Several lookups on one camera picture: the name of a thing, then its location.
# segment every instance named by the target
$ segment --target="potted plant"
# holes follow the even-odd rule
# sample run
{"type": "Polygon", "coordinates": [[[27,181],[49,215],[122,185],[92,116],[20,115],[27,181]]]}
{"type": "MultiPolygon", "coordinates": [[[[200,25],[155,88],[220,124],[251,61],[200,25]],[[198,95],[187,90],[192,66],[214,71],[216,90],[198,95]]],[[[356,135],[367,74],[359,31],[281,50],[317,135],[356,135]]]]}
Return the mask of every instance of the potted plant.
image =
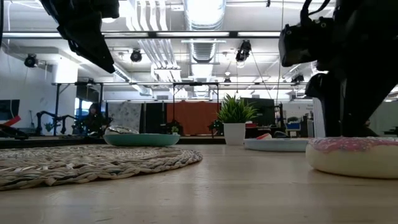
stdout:
{"type": "Polygon", "coordinates": [[[243,100],[231,97],[228,94],[224,97],[218,119],[224,123],[224,137],[229,146],[243,145],[246,133],[245,123],[256,117],[256,109],[251,104],[245,104],[243,100]]]}
{"type": "Polygon", "coordinates": [[[178,127],[172,126],[172,133],[173,133],[174,135],[178,135],[178,127]]]}

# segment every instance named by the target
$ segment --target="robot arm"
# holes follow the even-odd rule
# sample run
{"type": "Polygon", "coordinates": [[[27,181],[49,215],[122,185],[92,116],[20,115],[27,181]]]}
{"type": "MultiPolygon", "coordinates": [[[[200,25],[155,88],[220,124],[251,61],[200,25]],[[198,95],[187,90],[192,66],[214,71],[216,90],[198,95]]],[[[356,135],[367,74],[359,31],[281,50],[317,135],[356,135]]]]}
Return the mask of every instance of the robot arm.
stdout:
{"type": "Polygon", "coordinates": [[[340,0],[333,18],[309,19],[306,0],[299,26],[279,39],[282,66],[316,60],[319,73],[306,94],[322,103],[326,136],[362,136],[366,120],[398,84],[398,1],[340,0]]]}
{"type": "Polygon", "coordinates": [[[118,0],[40,0],[58,23],[70,50],[113,73],[113,59],[101,33],[102,18],[119,17],[118,0]]]}

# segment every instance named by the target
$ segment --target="teal plate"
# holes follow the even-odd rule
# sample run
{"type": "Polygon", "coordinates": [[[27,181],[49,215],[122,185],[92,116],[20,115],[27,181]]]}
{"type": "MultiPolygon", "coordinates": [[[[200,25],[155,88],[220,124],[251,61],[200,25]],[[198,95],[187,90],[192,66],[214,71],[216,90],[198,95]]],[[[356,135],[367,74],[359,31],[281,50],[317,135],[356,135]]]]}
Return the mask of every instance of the teal plate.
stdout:
{"type": "Polygon", "coordinates": [[[107,134],[106,143],[112,146],[172,146],[180,140],[173,134],[107,134]]]}

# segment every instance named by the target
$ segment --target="woven placemat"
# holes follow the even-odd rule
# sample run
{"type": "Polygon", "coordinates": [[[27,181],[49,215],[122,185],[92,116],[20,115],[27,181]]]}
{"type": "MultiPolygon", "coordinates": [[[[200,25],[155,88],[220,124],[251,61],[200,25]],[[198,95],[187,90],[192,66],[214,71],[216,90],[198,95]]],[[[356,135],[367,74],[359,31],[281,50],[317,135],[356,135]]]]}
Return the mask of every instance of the woven placemat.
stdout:
{"type": "Polygon", "coordinates": [[[177,169],[202,160],[174,147],[84,145],[0,151],[0,190],[83,184],[177,169]]]}

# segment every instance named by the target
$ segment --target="red object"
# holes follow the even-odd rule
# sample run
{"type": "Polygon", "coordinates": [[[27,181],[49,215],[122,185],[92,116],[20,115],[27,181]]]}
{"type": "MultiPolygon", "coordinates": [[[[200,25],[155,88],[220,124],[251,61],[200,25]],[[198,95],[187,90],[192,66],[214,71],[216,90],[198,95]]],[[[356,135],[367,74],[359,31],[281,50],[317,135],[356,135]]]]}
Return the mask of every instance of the red object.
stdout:
{"type": "MultiPolygon", "coordinates": [[[[217,103],[175,103],[175,119],[182,125],[184,135],[211,134],[209,125],[217,119],[217,103]]],[[[173,120],[173,104],[167,104],[167,122],[173,120]]]]}
{"type": "Polygon", "coordinates": [[[16,116],[16,117],[12,118],[11,120],[5,122],[3,125],[11,127],[12,125],[18,123],[18,121],[20,121],[20,120],[21,120],[21,117],[16,116]]]}
{"type": "Polygon", "coordinates": [[[251,123],[251,124],[246,124],[247,128],[255,128],[257,127],[257,124],[251,123]]]}
{"type": "Polygon", "coordinates": [[[261,140],[261,139],[267,137],[268,135],[269,135],[269,133],[263,134],[262,136],[258,136],[256,139],[257,139],[257,140],[261,140]]]}

